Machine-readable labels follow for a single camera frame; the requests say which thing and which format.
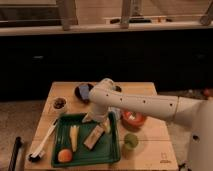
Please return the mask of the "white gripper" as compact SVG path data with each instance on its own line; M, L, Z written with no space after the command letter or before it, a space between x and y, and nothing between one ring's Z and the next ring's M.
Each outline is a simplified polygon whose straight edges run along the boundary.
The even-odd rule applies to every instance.
M108 117L108 107L92 103L88 113L82 119L83 123L96 121L99 123L105 122Z

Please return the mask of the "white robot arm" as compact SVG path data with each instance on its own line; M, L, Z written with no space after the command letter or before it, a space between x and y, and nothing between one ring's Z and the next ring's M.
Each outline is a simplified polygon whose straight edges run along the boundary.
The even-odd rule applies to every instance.
M113 80L104 78L89 91L91 106L85 119L104 122L108 108L116 107L188 127L187 171L213 169L213 100L126 94L115 87Z

